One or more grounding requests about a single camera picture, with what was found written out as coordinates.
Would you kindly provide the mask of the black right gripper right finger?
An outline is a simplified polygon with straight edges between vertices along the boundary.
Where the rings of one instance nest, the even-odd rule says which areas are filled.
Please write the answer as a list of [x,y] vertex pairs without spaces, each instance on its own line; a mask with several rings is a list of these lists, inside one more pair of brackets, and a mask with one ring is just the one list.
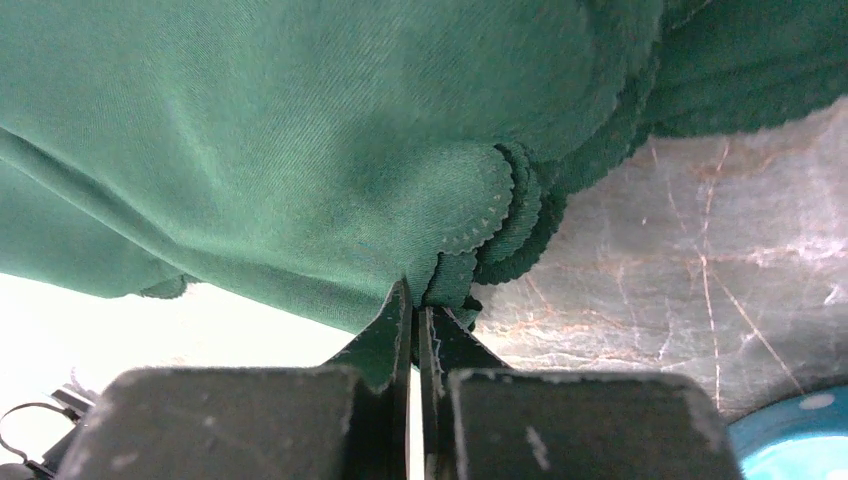
[[510,368],[442,308],[418,314],[429,479],[738,479],[691,379]]

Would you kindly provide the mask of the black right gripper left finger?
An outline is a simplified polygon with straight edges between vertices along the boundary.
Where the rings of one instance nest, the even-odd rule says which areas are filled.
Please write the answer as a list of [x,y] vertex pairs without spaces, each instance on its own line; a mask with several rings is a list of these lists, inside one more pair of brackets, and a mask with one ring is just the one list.
[[404,479],[413,305],[394,283],[372,322],[316,367],[120,374],[62,479]]

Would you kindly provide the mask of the dark green cloth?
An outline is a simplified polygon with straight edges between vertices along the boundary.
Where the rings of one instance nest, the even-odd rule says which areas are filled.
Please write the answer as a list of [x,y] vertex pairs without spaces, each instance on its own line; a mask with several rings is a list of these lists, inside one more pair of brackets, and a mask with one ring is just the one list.
[[470,322],[650,134],[846,92],[843,1],[5,1],[1,270]]

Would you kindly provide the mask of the blue polka dot plate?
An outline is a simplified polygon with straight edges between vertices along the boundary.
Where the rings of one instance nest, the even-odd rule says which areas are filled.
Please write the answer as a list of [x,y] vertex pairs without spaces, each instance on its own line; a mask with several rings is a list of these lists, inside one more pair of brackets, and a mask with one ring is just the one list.
[[728,429],[751,480],[847,477],[847,387],[823,389],[755,411]]

